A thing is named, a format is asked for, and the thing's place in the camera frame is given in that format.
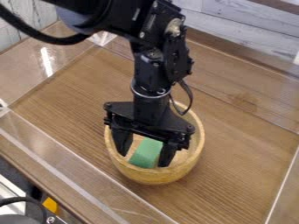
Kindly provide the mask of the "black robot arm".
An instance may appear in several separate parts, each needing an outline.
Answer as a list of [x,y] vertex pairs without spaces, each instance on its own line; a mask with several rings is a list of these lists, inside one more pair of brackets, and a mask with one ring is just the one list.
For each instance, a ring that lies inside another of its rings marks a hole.
[[177,151],[190,147],[195,132],[173,102],[172,87],[190,88],[184,78],[192,74],[194,60],[186,41],[187,26],[181,8],[172,0],[43,0],[53,4],[60,20],[75,31],[99,31],[128,40],[135,57],[131,81],[132,101],[109,101],[105,125],[116,151],[128,153],[133,135],[163,143],[157,165],[171,164]]

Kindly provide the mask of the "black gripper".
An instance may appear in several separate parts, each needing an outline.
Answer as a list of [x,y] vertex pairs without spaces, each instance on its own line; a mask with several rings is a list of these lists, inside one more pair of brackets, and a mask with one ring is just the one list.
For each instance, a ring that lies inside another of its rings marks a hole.
[[133,142],[133,134],[164,143],[157,166],[168,167],[176,151],[188,149],[194,125],[183,119],[191,107],[179,109],[172,97],[104,103],[104,124],[111,128],[117,153],[124,157]]

